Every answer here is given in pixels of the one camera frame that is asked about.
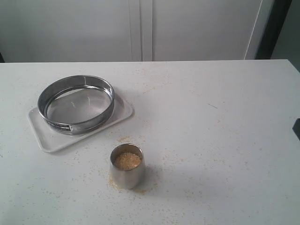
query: table surface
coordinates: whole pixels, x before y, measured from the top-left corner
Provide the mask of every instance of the table surface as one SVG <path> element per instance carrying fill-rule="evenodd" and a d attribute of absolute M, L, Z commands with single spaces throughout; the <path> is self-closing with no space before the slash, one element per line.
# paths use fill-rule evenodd
<path fill-rule="evenodd" d="M 27 114 L 70 75 L 102 77 L 131 118 L 54 154 Z M 300 74 L 287 60 L 0 64 L 0 224 L 295 225 Z M 144 151 L 147 174 L 117 188 L 109 156 Z"/>

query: sieve label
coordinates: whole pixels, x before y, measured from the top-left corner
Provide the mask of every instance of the sieve label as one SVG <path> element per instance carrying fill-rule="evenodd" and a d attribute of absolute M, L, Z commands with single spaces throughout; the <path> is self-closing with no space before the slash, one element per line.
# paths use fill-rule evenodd
<path fill-rule="evenodd" d="M 56 125 L 56 124 L 53 124 L 50 122 L 48 122 L 48 124 L 56 130 L 71 131 L 71 126 L 68 126 L 68 125 L 62 126 L 62 125 Z"/>

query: sieve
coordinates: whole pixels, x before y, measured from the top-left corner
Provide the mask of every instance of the sieve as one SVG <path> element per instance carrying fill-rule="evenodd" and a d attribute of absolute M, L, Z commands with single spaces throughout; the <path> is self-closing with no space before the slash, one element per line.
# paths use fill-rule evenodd
<path fill-rule="evenodd" d="M 75 75 L 49 85 L 39 96 L 37 108 L 56 131 L 76 135 L 92 131 L 113 113 L 114 90 L 104 79 Z"/>

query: metal cup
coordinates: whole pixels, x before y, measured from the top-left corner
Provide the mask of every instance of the metal cup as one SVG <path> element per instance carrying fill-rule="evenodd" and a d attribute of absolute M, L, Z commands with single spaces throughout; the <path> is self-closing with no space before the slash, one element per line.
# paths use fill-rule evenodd
<path fill-rule="evenodd" d="M 116 158 L 126 152 L 134 153 L 140 157 L 140 164 L 131 170 L 121 170 L 114 165 Z M 142 150 L 133 144 L 122 144 L 111 153 L 110 171 L 113 181 L 120 188 L 133 189 L 144 178 L 146 166 Z"/>

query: cup rim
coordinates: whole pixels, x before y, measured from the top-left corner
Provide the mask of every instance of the cup rim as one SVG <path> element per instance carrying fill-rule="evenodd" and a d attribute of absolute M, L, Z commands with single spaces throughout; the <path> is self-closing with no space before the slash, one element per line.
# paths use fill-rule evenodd
<path fill-rule="evenodd" d="M 142 154 L 141 162 L 139 163 L 139 165 L 137 165 L 136 167 L 134 167 L 134 168 L 132 168 L 132 169 L 130 169 L 130 170 L 122 170 L 122 169 L 116 167 L 116 166 L 113 164 L 113 162 L 112 162 L 112 154 L 113 154 L 113 152 L 114 152 L 116 149 L 118 149 L 119 147 L 124 146 L 124 145 L 133 145 L 133 146 L 135 146 L 136 148 L 138 148 L 139 151 L 140 151 L 141 154 Z M 119 171 L 131 171 L 131 170 L 134 170 L 134 169 L 138 168 L 138 167 L 142 164 L 142 161 L 143 161 L 143 160 L 144 160 L 144 153 L 143 153 L 143 151 L 142 151 L 138 146 L 136 146 L 135 144 L 131 144 L 131 143 L 125 143 L 125 144 L 118 145 L 117 147 L 115 147 L 115 148 L 112 150 L 111 155 L 110 155 L 110 162 L 111 162 L 111 165 L 112 165 L 114 168 L 116 168 L 117 170 L 119 170 Z"/>

